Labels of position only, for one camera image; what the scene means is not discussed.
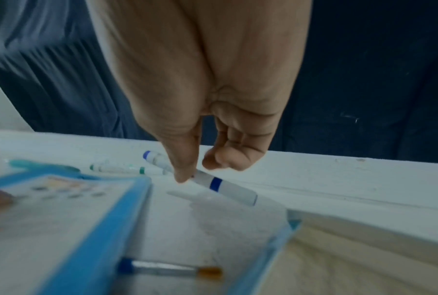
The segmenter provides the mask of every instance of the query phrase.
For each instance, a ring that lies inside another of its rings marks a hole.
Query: blue border
[[[261,252],[248,271],[228,290],[227,295],[254,294],[277,254],[299,227],[300,220],[290,220],[288,225],[285,225],[274,238],[270,239],[267,247]]]
[[[0,187],[48,174],[76,179],[108,180],[62,169],[43,168],[1,177]],[[117,264],[124,254],[151,187],[150,178],[131,179],[136,179],[135,184],[41,286],[38,295],[102,295],[109,291],[116,276]]]

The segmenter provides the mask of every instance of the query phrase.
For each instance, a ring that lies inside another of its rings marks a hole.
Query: tabletop
[[[201,155],[209,147],[201,147]],[[90,173],[93,162],[145,165],[157,142],[0,131],[0,155],[66,164]],[[194,184],[153,176],[146,220],[129,247],[144,259],[220,264],[229,286],[293,208],[416,236],[438,243],[438,164],[268,152],[245,172],[213,173],[258,192],[255,208],[235,206]],[[210,282],[138,277],[119,280],[114,294],[214,294]]]

